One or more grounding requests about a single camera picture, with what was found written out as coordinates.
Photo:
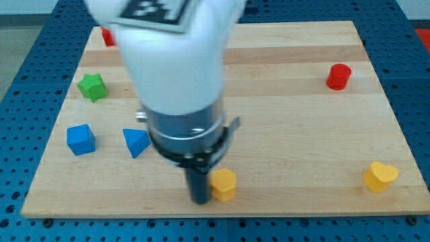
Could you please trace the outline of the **red block behind arm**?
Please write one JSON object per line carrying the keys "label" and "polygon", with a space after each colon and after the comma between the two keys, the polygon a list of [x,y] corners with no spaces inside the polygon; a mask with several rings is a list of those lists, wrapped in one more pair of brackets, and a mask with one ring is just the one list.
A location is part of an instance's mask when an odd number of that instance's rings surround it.
{"label": "red block behind arm", "polygon": [[105,27],[101,27],[101,35],[102,35],[103,41],[105,42],[105,45],[107,47],[116,45],[116,43],[114,41],[114,36],[109,29],[107,29]]}

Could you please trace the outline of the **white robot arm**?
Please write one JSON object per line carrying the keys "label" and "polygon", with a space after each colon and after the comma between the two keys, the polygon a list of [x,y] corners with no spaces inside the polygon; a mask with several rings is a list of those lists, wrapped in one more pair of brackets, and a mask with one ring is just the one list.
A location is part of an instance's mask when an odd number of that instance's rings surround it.
{"label": "white robot arm", "polygon": [[223,56],[243,0],[86,0],[110,30],[129,72],[155,149],[185,170],[191,199],[210,199],[208,174],[241,121],[226,126]]}

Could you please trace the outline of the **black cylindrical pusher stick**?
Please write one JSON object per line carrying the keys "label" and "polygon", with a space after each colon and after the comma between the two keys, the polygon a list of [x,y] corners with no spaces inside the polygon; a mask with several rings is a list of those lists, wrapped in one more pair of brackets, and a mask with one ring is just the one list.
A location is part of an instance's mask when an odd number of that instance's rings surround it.
{"label": "black cylindrical pusher stick", "polygon": [[193,167],[186,168],[185,174],[192,202],[203,205],[210,200],[210,184],[208,172]]}

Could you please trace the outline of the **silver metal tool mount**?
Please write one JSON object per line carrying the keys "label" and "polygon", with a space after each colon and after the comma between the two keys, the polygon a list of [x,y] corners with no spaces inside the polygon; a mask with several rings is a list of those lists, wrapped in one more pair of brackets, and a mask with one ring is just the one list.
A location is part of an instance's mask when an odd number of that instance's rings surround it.
{"label": "silver metal tool mount", "polygon": [[241,119],[229,126],[221,99],[189,114],[162,114],[142,106],[135,113],[146,124],[154,148],[173,166],[207,172],[227,153]]}

